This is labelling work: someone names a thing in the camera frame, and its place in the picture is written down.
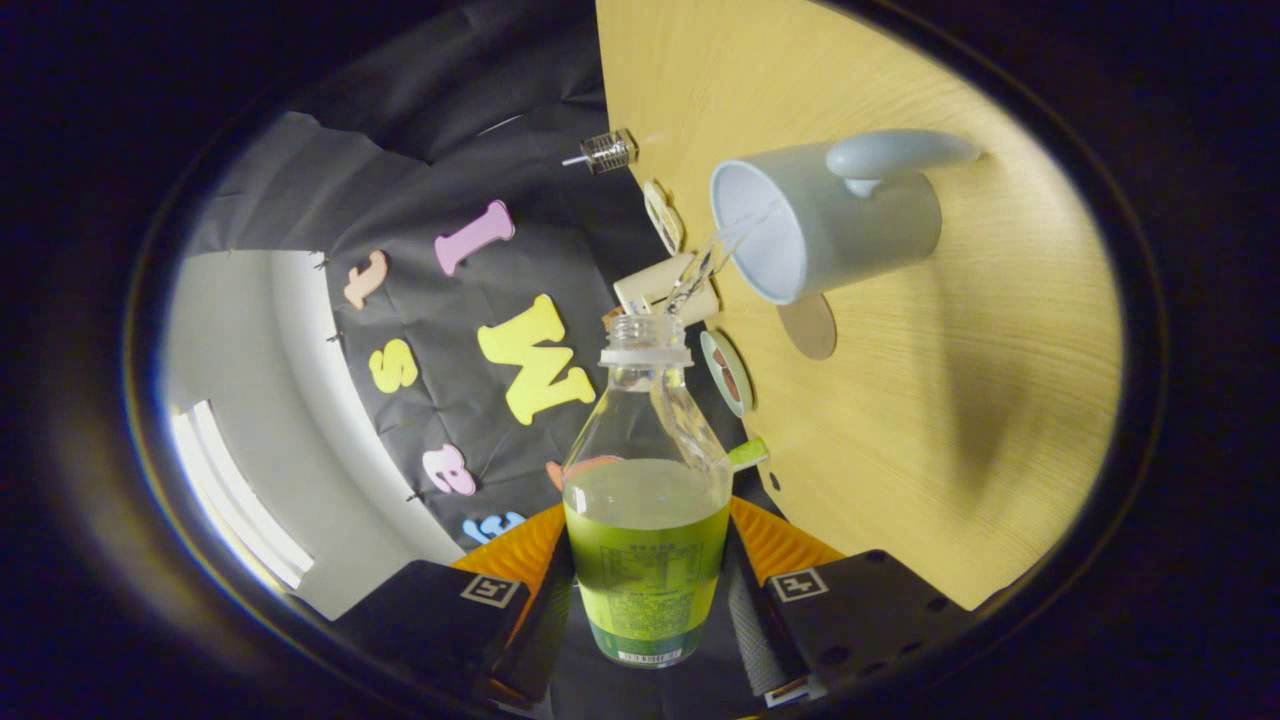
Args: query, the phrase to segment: bottle label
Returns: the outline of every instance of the bottle label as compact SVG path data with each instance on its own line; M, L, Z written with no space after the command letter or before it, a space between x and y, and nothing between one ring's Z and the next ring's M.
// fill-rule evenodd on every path
M650 667L689 656L716 594L728 505L696 523L658 530L605 525L567 505L564 516L600 650Z

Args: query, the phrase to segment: white wall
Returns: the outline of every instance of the white wall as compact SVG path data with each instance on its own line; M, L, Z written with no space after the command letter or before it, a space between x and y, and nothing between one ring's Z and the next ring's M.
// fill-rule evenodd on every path
M458 546L411 492L356 395L324 273L306 252L187 259L168 345L169 400L209 400L241 473L315 557L297 594L326 618L413 559Z

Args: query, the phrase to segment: pushpin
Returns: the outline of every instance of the pushpin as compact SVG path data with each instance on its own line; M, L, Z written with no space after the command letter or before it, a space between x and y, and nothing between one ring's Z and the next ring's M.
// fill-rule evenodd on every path
M631 137L631 131L627 128L589 137L580 142L577 147L582 154L562 161L561 165L568 167L586 163L586 169L591 170L593 176L625 168L634 163L639 154L636 141Z

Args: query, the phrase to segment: black fabric backdrop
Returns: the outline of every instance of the black fabric backdrop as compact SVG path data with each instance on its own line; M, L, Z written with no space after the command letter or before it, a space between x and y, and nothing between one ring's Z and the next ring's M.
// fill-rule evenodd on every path
M383 445L422 502L463 550L462 523L508 511L529 518L557 502L547 461L562 461L593 404L568 402L521 425L504 395L520 368L480 352L476 329L549 295L571 366L602 393L600 318L612 283L667 258L628 172L593 177L561 167L585 137L609 129L591 3L476 3L408 29L302 92L229 169L196 223L191 252L317 251L351 377ZM507 204L516 234L444 275L434 240ZM387 281L356 310L342 295L369 254ZM696 332L690 331L690 343ZM406 341L420 370L387 395L369 357ZM687 380L726 447L741 424L703 365ZM421 457L458 447L476 479L442 493ZM768 505L754 473L739 482ZM701 650L676 670L605 661L575 593L552 682L557 717L705 717L758 710L721 588ZM404 609L416 612L420 609Z

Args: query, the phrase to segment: brown circle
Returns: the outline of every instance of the brown circle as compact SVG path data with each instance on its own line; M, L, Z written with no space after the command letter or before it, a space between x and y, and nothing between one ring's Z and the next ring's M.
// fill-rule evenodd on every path
M836 351L836 318L822 295L778 305L778 318L787 337L805 357L826 360Z

